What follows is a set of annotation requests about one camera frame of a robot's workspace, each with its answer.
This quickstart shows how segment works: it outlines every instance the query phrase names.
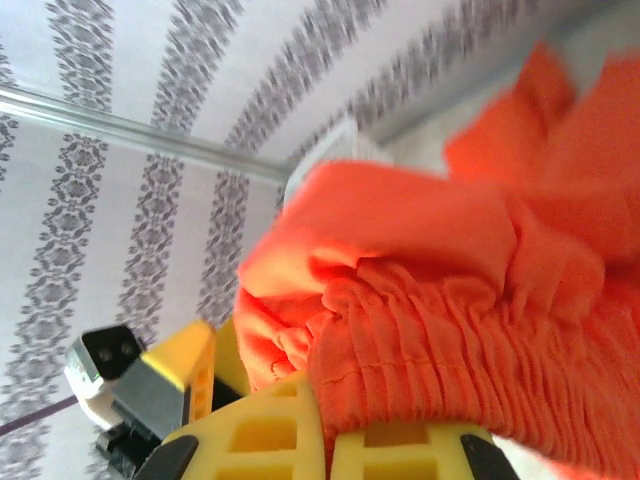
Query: yellow plastic piece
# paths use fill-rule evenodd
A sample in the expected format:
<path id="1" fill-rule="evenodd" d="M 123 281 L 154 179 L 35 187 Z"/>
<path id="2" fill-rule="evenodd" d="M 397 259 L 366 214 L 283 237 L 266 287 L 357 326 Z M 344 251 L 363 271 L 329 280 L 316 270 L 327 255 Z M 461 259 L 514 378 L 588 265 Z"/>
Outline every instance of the yellow plastic piece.
<path id="1" fill-rule="evenodd" d="M 211 413 L 215 350 L 215 330 L 198 320 L 141 355 L 181 392 L 191 388 L 189 422 Z"/>
<path id="2" fill-rule="evenodd" d="M 183 435 L 198 448 L 181 480 L 325 480 L 320 415 L 305 372 L 244 397 Z"/>
<path id="3" fill-rule="evenodd" d="M 456 423 L 384 423 L 339 435 L 331 480 L 473 480 L 465 433 L 492 442 L 486 430 Z"/>
<path id="4" fill-rule="evenodd" d="M 216 343 L 216 376 L 242 396 L 251 393 L 249 378 L 238 353 L 236 330 L 229 319 L 218 331 Z"/>

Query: patterned wallpaper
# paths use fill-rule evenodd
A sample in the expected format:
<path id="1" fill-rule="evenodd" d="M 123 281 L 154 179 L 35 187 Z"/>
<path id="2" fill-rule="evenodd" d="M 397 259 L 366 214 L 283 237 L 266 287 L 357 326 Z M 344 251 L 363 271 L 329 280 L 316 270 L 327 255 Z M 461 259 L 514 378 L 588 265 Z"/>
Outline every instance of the patterned wallpaper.
<path id="1" fill-rule="evenodd" d="M 146 342 L 231 312 L 281 186 L 0 116 L 0 478 L 108 478 L 62 369 L 82 331 Z"/>
<path id="2" fill-rule="evenodd" d="M 595 3 L 5 0 L 0 82 L 295 163 L 345 115 L 393 133 L 457 65 Z"/>

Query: orange fabric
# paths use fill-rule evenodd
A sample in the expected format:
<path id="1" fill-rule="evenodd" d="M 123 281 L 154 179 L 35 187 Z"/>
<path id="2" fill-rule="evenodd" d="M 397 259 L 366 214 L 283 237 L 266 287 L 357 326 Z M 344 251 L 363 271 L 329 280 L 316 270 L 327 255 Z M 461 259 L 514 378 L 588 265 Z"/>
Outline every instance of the orange fabric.
<path id="1" fill-rule="evenodd" d="M 252 388 L 308 369 L 329 454 L 373 421 L 469 420 L 636 478 L 638 91 L 640 60 L 611 62 L 572 107 L 541 48 L 447 150 L 451 180 L 319 167 L 239 271 Z"/>

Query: curtain rod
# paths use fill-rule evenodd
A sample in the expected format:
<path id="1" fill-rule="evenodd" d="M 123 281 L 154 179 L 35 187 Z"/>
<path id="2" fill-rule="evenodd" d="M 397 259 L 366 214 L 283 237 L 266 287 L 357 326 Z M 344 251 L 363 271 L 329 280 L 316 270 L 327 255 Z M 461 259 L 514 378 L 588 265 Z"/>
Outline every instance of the curtain rod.
<path id="1" fill-rule="evenodd" d="M 142 123 L 13 87 L 0 87 L 0 112 L 53 124 L 58 128 L 70 127 L 104 135 L 121 143 L 182 157 L 181 160 L 186 162 L 240 170 L 277 182 L 285 182 L 292 172 L 286 165 L 276 165 L 270 159 L 234 151 L 193 137 L 163 132 Z"/>

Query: orange cloth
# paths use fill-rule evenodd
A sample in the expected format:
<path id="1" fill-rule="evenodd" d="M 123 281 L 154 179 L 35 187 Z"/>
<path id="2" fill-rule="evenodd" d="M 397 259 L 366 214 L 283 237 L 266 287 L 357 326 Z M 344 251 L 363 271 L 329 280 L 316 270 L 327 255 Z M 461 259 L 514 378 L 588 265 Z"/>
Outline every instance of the orange cloth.
<path id="1" fill-rule="evenodd" d="M 573 105 L 541 47 L 450 144 L 451 180 L 319 167 L 239 272 L 252 388 L 308 369 L 329 452 L 373 421 L 468 420 L 636 478 L 637 92 L 640 59 L 611 61 Z"/>

